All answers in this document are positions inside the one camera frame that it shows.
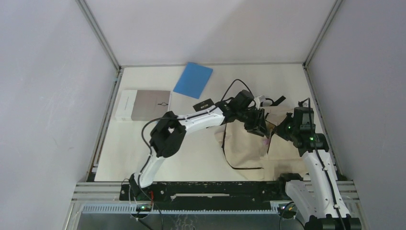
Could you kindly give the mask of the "beige canvas student bag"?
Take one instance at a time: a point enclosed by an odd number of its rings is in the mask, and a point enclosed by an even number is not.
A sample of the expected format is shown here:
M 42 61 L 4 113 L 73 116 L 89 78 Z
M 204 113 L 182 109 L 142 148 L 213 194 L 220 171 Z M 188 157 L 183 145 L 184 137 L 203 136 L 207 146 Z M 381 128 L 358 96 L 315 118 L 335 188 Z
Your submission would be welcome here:
M 227 164 L 249 181 L 275 181 L 282 173 L 308 173 L 304 161 L 293 143 L 271 134 L 269 145 L 260 137 L 248 133 L 244 124 L 234 121 L 215 133 Z

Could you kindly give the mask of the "black booklet with gold emblem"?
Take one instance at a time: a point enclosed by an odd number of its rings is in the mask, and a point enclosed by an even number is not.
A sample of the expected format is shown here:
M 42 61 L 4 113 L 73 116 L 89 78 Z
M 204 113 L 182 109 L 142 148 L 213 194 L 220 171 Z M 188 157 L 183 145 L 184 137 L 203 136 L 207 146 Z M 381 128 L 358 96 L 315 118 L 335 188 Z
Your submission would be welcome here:
M 195 104 L 193 106 L 193 108 L 194 108 L 194 110 L 196 112 L 199 112 L 199 111 L 207 110 L 207 109 L 211 108 L 212 106 L 214 106 L 213 100 L 212 99 L 206 99 L 206 100 L 204 100 L 202 102 L 199 102 L 199 103 Z

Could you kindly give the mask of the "pink translucent tube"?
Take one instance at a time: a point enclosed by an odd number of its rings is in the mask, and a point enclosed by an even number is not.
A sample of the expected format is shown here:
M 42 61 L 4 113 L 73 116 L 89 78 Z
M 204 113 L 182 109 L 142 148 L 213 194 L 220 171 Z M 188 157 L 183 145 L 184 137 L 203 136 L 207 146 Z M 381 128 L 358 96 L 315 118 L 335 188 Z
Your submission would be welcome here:
M 263 143 L 264 145 L 269 145 L 269 142 L 270 142 L 270 139 L 269 139 L 269 138 L 264 138 L 264 139 L 262 140 L 262 143 Z

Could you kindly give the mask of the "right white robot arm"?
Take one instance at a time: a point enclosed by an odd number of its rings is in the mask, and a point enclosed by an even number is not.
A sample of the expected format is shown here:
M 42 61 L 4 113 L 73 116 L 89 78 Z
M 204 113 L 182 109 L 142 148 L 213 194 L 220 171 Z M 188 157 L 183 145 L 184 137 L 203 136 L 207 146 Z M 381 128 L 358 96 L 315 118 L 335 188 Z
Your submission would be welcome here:
M 295 107 L 276 127 L 275 134 L 293 143 L 308 170 L 313 192 L 304 181 L 292 179 L 277 185 L 277 195 L 291 199 L 303 217 L 306 230 L 360 230 L 359 218 L 351 216 L 339 191 L 329 146 L 322 133 L 316 133 L 314 111 Z

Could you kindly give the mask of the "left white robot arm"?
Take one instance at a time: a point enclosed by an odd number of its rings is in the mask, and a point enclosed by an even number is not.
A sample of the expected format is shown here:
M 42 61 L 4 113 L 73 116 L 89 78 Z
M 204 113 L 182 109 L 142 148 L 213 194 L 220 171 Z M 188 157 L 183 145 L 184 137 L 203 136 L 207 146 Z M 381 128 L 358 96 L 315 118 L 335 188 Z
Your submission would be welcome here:
M 131 194 L 139 200 L 148 197 L 149 186 L 162 163 L 180 150 L 188 134 L 234 121 L 242 122 L 250 134 L 270 137 L 265 110 L 256 106 L 255 97 L 247 90 L 192 114 L 176 115 L 168 111 L 162 117 L 147 122 L 141 130 L 141 138 L 149 153 L 141 169 L 129 178 Z

